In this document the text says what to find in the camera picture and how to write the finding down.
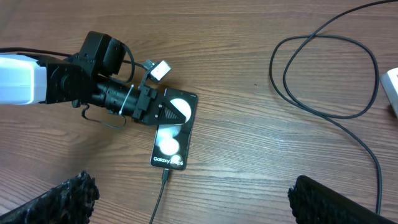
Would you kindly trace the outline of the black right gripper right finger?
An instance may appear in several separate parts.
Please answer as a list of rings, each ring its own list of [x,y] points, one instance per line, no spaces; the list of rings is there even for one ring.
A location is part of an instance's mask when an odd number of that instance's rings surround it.
[[[288,198],[298,224],[395,224],[305,175]]]

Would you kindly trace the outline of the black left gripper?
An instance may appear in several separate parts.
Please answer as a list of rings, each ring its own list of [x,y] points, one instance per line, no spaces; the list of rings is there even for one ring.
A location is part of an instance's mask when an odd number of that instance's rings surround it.
[[[184,124],[186,120],[186,116],[170,101],[164,101],[163,95],[146,85],[139,87],[139,97],[132,118],[136,123],[149,126]]]

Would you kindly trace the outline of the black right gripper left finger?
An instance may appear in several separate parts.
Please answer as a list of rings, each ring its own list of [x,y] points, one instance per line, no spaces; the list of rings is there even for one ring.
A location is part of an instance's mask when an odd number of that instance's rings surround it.
[[[95,179],[82,171],[1,215],[1,224],[88,224],[99,198]]]

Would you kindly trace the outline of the black Samsung Galaxy phone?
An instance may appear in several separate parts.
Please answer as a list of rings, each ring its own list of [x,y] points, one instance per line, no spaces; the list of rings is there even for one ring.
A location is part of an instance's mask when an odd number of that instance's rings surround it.
[[[165,97],[185,115],[186,120],[183,124],[160,125],[157,128],[150,164],[163,169],[184,170],[198,97],[194,93],[171,88],[165,90]]]

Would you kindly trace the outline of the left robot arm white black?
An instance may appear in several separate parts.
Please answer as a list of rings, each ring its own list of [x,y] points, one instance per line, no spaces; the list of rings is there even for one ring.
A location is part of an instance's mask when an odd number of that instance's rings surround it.
[[[32,105],[71,102],[74,108],[91,105],[123,119],[148,126],[183,124],[189,117],[165,96],[146,85],[158,83],[170,71],[166,61],[150,60],[138,87],[115,78],[122,64],[138,67],[130,48],[107,34],[90,31],[75,54],[23,47],[1,49],[1,104]]]

